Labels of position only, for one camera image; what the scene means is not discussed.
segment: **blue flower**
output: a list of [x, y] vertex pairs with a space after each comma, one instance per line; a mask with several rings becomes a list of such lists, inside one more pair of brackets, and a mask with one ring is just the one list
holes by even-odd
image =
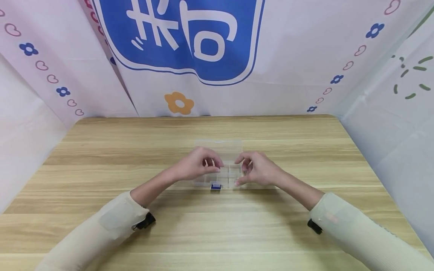
[[65, 87], [61, 87], [56, 89], [56, 92], [61, 96], [61, 97], [65, 97], [67, 95], [70, 95], [71, 93], [69, 92], [69, 90]]
[[343, 75], [336, 75], [335, 77], [333, 77], [333, 80], [330, 81], [330, 84], [337, 84], [341, 81], [342, 78], [344, 78]]
[[376, 36], [378, 36], [378, 33], [380, 33], [380, 31], [384, 28], [384, 24], [377, 24], [374, 23], [371, 26], [371, 31], [369, 31], [368, 33], [366, 33], [366, 38], [375, 38]]
[[313, 112], [317, 108], [318, 108], [318, 106], [311, 106], [311, 107], [309, 107], [309, 109], [306, 112]]
[[37, 55], [39, 54], [38, 50], [35, 49], [35, 46], [32, 43], [21, 43], [20, 49], [24, 51], [26, 56]]

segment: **wooden table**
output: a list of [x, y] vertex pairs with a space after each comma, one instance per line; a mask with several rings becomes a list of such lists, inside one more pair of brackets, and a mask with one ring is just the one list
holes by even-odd
[[[33, 270], [104, 204], [178, 161], [196, 139], [242, 140], [333, 191], [428, 255], [339, 121], [327, 115], [80, 121], [0, 216], [0, 270]], [[279, 189], [210, 193], [187, 183], [149, 209], [157, 223], [90, 270], [367, 270]]]

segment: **finger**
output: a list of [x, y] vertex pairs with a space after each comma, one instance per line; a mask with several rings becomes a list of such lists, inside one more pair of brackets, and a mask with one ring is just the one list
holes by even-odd
[[218, 154], [213, 151], [212, 149], [208, 149], [208, 148], [203, 148], [204, 153], [203, 153], [203, 157], [204, 158], [211, 158], [214, 161], [214, 164], [216, 167], [224, 167], [223, 165], [223, 161], [220, 159], [220, 156], [218, 156]]
[[250, 163], [250, 165], [247, 167], [247, 173], [249, 174], [253, 169], [253, 163]]
[[252, 159], [252, 153], [251, 151], [244, 151], [242, 153], [240, 153], [240, 156], [235, 160], [235, 164], [239, 164], [241, 163], [241, 161], [243, 161], [244, 159]]
[[207, 158], [207, 164], [209, 167], [213, 167], [213, 160], [211, 158]]
[[218, 167], [204, 167], [203, 171], [204, 171], [204, 174], [218, 173], [218, 172], [220, 172], [220, 169]]
[[249, 158], [244, 159], [244, 162], [241, 165], [241, 169], [243, 170], [244, 173], [247, 173], [249, 165], [253, 166], [253, 161], [250, 160]]
[[245, 183], [250, 183], [252, 180], [250, 179], [249, 175], [246, 176], [242, 176], [240, 178], [238, 178], [238, 180], [235, 182], [235, 186], [241, 186]]

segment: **person's right hand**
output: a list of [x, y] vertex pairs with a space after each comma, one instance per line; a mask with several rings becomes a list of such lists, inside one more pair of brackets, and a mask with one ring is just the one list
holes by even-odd
[[242, 161], [241, 169], [244, 176], [240, 177], [235, 186], [240, 186], [245, 183], [258, 183], [260, 185], [275, 184], [282, 176], [287, 175], [278, 165], [271, 161], [264, 153], [256, 151], [246, 151], [240, 154], [235, 160], [235, 164]]

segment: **arm sleeve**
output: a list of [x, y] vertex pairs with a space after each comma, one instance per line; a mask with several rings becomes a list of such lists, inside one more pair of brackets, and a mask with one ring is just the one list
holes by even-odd
[[434, 270], [431, 260], [335, 194], [325, 194], [310, 215], [343, 251], [372, 271]]
[[36, 271], [81, 271], [101, 253], [121, 244], [149, 210], [122, 193], [104, 205], [57, 244]]

